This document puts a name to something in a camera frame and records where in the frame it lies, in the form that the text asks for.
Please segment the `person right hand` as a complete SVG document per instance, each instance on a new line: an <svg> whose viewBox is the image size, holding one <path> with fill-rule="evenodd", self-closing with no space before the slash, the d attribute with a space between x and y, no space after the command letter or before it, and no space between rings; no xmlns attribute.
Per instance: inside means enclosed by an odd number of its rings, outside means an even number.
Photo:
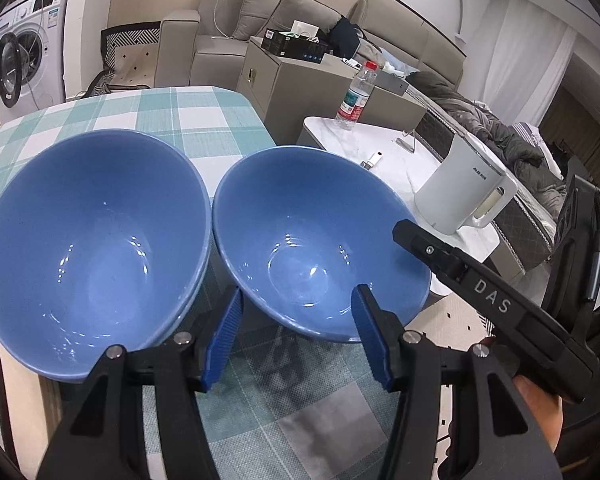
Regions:
<svg viewBox="0 0 600 480"><path fill-rule="evenodd" d="M513 384L527 402L531 413L543 431L548 445L555 452L562 434L562 424L564 423L562 398L547 393L524 375L514 376Z"/></svg>

